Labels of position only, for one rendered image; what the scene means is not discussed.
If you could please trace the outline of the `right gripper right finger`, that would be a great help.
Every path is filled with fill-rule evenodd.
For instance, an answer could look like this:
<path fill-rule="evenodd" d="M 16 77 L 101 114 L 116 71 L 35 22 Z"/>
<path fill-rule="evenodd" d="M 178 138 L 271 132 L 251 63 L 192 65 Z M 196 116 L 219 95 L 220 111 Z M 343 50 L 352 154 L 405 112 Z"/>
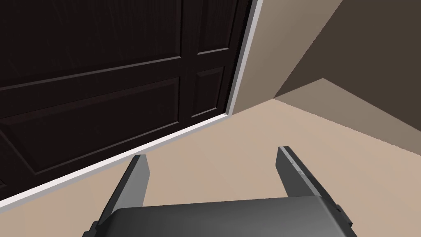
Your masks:
<path fill-rule="evenodd" d="M 288 197 L 319 196 L 338 212 L 341 211 L 341 207 L 290 147 L 278 147 L 275 167 Z"/>

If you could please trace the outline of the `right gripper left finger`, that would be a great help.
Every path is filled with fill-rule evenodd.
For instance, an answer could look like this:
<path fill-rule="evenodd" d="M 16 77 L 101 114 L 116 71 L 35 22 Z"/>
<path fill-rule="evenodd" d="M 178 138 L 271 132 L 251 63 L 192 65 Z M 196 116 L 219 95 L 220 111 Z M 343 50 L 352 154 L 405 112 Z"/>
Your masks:
<path fill-rule="evenodd" d="M 143 206 L 149 177 L 146 155 L 135 155 L 107 202 L 98 224 L 101 225 L 118 209 Z"/>

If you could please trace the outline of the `dark brown panelled door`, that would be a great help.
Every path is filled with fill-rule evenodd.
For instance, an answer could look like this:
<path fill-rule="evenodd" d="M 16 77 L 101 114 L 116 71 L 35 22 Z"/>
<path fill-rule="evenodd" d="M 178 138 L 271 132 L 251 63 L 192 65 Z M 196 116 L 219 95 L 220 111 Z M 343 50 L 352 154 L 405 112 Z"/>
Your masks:
<path fill-rule="evenodd" d="M 0 200 L 225 113 L 252 0 L 0 0 Z"/>

